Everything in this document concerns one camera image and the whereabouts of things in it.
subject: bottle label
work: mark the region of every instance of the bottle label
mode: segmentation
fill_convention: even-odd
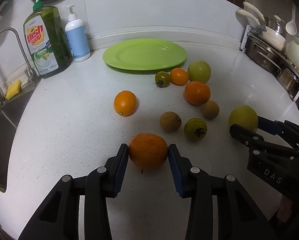
[[[73,30],[65,32],[67,42],[70,46],[72,57],[81,58],[90,53],[88,38],[86,36],[85,26],[80,26]]]
[[[24,25],[24,33],[39,74],[44,75],[58,69],[51,42],[40,15],[32,18]]]

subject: green fruit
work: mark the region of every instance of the green fruit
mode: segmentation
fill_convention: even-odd
[[[258,116],[250,106],[238,106],[230,113],[228,119],[229,127],[234,123],[250,131],[256,132],[258,128]]]
[[[182,120],[174,112],[165,112],[159,119],[159,125],[165,132],[174,132],[182,125]]]
[[[216,102],[210,100],[203,104],[201,111],[206,119],[211,120],[218,116],[219,107]]]
[[[203,60],[192,62],[187,69],[191,81],[206,83],[211,77],[211,67]]]
[[[184,133],[188,140],[194,142],[199,141],[205,137],[207,133],[207,125],[202,119],[189,119],[184,126]]]
[[[167,87],[171,83],[171,76],[167,72],[160,71],[155,76],[155,83],[159,87]]]

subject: stainless steel sink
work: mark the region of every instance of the stainless steel sink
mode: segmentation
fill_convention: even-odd
[[[30,85],[3,106],[0,105],[0,191],[2,192],[6,191],[8,161],[14,135],[34,89],[35,86]]]

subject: orange fruit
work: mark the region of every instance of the orange fruit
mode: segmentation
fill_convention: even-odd
[[[128,146],[131,161],[144,170],[156,169],[167,159],[167,144],[163,138],[152,133],[136,135]]]
[[[181,68],[174,68],[170,76],[171,81],[176,85],[185,85],[188,81],[188,73]]]
[[[205,104],[211,97],[211,90],[208,85],[198,81],[189,82],[184,91],[184,97],[192,105]]]
[[[131,91],[121,91],[114,99],[114,109],[122,116],[130,115],[136,108],[137,99]]]

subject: green liquid soap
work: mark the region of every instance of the green liquid soap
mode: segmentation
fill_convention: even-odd
[[[59,11],[37,0],[25,20],[24,36],[33,62],[42,78],[67,69],[72,61]]]

